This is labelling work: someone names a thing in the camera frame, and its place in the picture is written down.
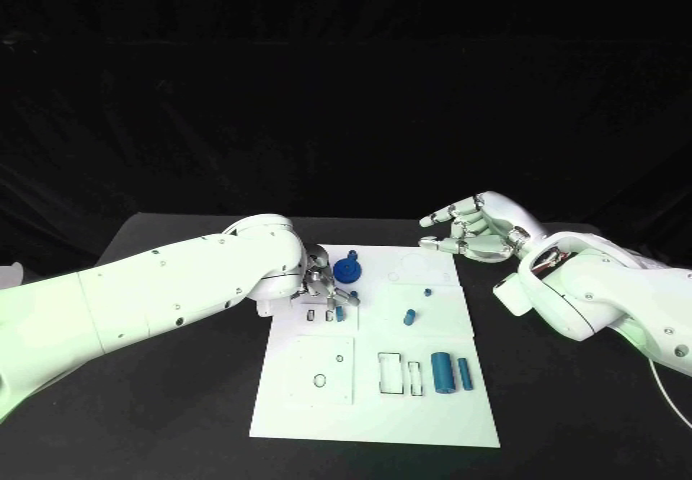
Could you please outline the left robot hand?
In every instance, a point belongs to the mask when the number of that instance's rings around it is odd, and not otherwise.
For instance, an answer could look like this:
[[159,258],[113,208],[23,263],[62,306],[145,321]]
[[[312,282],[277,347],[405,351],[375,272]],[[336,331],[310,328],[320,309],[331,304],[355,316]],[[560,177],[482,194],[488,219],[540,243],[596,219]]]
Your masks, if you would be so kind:
[[322,297],[326,300],[329,310],[333,310],[338,306],[356,307],[361,304],[361,300],[336,287],[329,254],[320,245],[307,244],[305,246],[299,268],[302,283],[297,292],[292,295],[293,299],[303,295]]

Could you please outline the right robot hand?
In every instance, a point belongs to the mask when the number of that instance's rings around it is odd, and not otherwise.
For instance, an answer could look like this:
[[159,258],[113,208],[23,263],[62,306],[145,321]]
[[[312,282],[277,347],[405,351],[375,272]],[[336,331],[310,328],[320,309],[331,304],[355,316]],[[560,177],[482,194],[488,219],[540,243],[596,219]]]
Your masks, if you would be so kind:
[[420,219],[429,228],[450,224],[444,238],[426,236],[418,246],[482,263],[522,259],[548,237],[548,230],[528,210],[495,191],[475,194]]

